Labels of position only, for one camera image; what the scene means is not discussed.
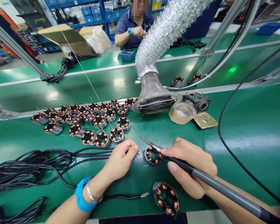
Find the metal plate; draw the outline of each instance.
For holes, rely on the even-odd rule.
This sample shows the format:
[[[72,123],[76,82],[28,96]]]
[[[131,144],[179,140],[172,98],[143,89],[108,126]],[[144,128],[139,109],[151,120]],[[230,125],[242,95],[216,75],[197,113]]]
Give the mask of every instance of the metal plate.
[[[218,122],[206,112],[197,114],[192,121],[198,129],[206,129],[218,126]]]

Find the soldering iron handle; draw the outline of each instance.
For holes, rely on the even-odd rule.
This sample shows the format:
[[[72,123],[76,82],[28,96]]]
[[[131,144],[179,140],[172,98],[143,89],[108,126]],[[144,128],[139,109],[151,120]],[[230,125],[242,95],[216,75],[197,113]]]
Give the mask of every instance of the soldering iron handle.
[[[227,187],[226,185],[222,184],[221,182],[217,181],[215,178],[211,177],[210,175],[204,173],[203,171],[194,168],[193,166],[189,165],[187,162],[176,159],[174,157],[166,157],[169,161],[176,163],[180,168],[184,171],[189,173],[192,176],[197,177],[199,180],[202,180],[204,183],[209,185],[210,187],[214,188],[239,206],[246,209],[248,212],[255,215],[257,218],[261,219],[262,221],[275,224],[280,223],[280,219],[273,215],[272,213],[268,212],[258,204],[254,203],[253,201],[247,199],[243,195],[237,193],[233,189]]]
[[[190,164],[186,163],[183,160],[176,159],[174,157],[166,157],[169,161],[172,161],[176,163],[180,168],[182,168],[184,171],[188,172],[189,174],[192,174],[194,167],[191,166]]]

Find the blue shirt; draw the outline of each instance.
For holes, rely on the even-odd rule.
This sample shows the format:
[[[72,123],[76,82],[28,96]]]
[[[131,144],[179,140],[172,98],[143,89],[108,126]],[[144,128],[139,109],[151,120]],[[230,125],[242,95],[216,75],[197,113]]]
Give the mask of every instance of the blue shirt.
[[[153,22],[154,22],[154,19],[153,19],[152,15],[150,13],[146,13],[144,16],[142,25],[141,25],[143,30],[146,30],[146,32],[147,32],[148,29],[153,24]],[[134,22],[134,19],[132,17],[132,11],[129,10],[126,13],[124,13],[121,16],[120,20],[118,21],[115,35],[125,33],[129,27],[133,28],[133,27],[138,27],[138,26],[139,25]],[[120,49],[125,50],[125,49],[139,47],[141,40],[142,39],[139,39],[136,36],[132,36],[124,46],[120,47]]]

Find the hand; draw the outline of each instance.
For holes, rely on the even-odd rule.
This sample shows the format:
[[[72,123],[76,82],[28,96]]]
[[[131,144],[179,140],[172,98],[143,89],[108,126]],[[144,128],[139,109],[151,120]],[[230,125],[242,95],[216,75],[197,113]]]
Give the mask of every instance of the hand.
[[[141,26],[132,28],[132,35],[137,36],[138,38],[142,39],[145,36],[144,30]]]
[[[165,156],[184,160],[212,177],[217,175],[217,166],[214,164],[212,156],[182,138],[176,138],[172,147],[161,149],[161,153]],[[201,180],[190,176],[174,162],[168,162],[168,168],[183,189],[195,199],[202,198],[211,189]]]
[[[120,143],[113,149],[102,172],[105,173],[112,182],[122,178],[128,172],[138,150],[138,145],[132,139]]]

